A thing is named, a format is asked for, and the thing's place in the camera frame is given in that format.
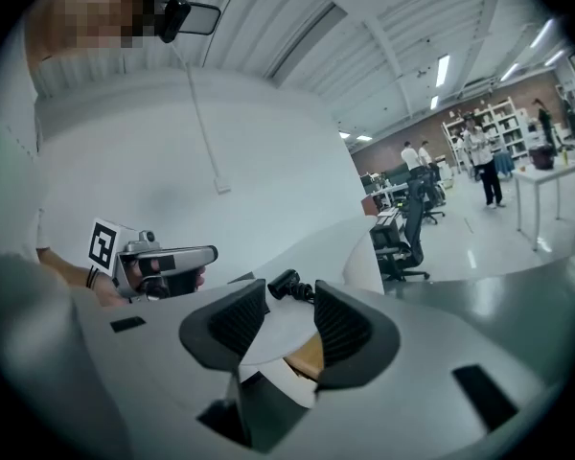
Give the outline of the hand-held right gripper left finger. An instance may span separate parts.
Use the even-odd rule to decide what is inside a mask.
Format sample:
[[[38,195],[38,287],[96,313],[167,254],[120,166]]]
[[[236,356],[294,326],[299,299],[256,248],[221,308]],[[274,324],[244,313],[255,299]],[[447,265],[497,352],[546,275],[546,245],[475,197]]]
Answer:
[[[185,350],[210,370],[237,370],[265,321],[265,280],[230,292],[188,315],[179,327]]]

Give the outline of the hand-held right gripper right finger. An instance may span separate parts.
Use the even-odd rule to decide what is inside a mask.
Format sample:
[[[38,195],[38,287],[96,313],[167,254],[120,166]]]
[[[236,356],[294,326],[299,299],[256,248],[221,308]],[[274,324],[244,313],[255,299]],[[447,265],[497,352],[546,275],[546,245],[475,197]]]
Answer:
[[[313,321],[324,362],[319,392],[367,385],[401,347],[399,328],[390,317],[322,280],[315,282]]]

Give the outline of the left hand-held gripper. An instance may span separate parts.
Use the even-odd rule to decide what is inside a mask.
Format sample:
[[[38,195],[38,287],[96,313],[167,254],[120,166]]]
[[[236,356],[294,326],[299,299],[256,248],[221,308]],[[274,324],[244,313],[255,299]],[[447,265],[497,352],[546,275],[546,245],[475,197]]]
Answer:
[[[194,292],[200,267],[218,258],[213,245],[163,248],[150,230],[135,229],[95,218],[87,249],[88,261],[106,274],[129,301],[167,299]],[[137,261],[140,288],[128,284],[126,270]]]

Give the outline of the person's left hand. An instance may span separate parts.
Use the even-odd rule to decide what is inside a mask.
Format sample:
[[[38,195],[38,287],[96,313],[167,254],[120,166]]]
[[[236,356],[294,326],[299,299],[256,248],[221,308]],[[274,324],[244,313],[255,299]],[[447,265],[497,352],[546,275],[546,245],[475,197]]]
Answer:
[[[200,267],[197,270],[194,291],[198,291],[204,284],[204,273],[206,267]],[[128,279],[128,284],[132,288],[140,288],[143,284],[143,276],[137,261],[129,263],[126,268],[126,278]],[[91,288],[96,294],[102,307],[115,307],[122,306],[128,303],[118,291],[117,287],[114,285],[113,281],[105,274],[99,274],[93,283],[91,283]]]

